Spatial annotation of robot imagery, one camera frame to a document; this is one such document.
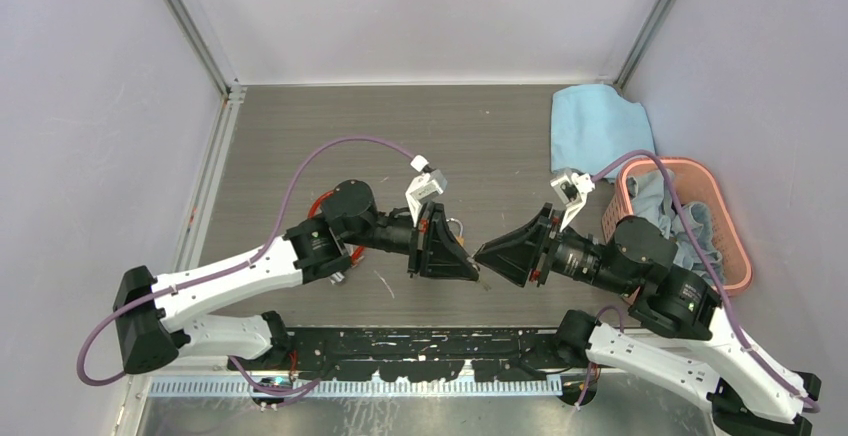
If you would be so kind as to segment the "brass padlock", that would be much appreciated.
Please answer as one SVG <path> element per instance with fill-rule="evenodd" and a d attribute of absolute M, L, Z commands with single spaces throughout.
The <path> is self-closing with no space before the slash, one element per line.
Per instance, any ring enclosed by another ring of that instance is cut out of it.
<path fill-rule="evenodd" d="M 463 223 L 457 218 L 450 217 L 446 220 L 446 224 L 453 240 L 463 247 L 465 243 Z"/>

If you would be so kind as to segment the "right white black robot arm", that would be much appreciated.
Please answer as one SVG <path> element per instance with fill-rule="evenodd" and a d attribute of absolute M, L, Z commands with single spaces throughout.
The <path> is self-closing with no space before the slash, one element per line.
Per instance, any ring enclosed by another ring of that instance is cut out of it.
<path fill-rule="evenodd" d="M 707 412 L 724 435 L 809 435 L 820 379 L 756 353 L 702 277 L 674 263 L 674 244 L 643 218 L 620 220 L 606 243 L 561 226 L 545 205 L 529 223 L 485 243 L 475 260 L 516 285 L 562 275 L 631 298 L 631 335 L 600 315 L 568 311 L 553 338 L 567 366 L 606 366 L 664 388 Z"/>

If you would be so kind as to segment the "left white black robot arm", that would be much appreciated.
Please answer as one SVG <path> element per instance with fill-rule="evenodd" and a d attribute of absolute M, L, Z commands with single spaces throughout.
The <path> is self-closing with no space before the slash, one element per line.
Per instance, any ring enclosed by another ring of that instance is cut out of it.
<path fill-rule="evenodd" d="M 122 369 L 130 375 L 159 370 L 180 357 L 228 358 L 231 370 L 277 369 L 295 344 L 282 317 L 265 311 L 225 317 L 218 310 L 266 292 L 340 275 L 354 263 L 350 247 L 400 254 L 411 276 L 476 282 L 479 270 L 451 232 L 442 204 L 377 209 L 371 187 L 346 180 L 328 192 L 319 210 L 299 225 L 241 255 L 179 273 L 127 271 L 115 298 Z"/>

